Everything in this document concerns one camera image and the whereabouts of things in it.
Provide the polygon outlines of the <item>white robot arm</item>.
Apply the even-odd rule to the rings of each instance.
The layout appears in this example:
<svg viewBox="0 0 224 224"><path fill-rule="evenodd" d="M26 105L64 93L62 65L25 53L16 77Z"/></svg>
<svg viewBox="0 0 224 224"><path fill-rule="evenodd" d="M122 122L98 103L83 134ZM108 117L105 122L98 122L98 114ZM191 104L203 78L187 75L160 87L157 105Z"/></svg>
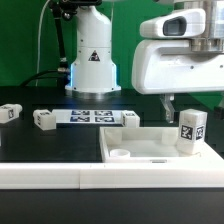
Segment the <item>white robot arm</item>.
<svg viewBox="0 0 224 224"><path fill-rule="evenodd" d="M144 21L132 66L132 86L141 94L159 94L166 119L178 118L176 93L224 91L224 0L157 0L172 4L165 16ZM67 89L100 99L118 91L111 59L112 22L95 6L79 4L77 57Z"/></svg>

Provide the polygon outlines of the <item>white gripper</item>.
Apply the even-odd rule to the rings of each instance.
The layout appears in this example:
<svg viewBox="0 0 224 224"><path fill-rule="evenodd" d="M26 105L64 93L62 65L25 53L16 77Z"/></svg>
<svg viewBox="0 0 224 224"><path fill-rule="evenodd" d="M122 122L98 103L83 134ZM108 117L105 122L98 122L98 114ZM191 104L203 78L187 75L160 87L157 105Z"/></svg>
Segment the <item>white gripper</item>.
<svg viewBox="0 0 224 224"><path fill-rule="evenodd" d="M132 85L141 94L161 94L168 123L174 122L174 95L224 91L224 53L196 53L188 40L143 40L134 53ZM214 107L224 120L224 103Z"/></svg>

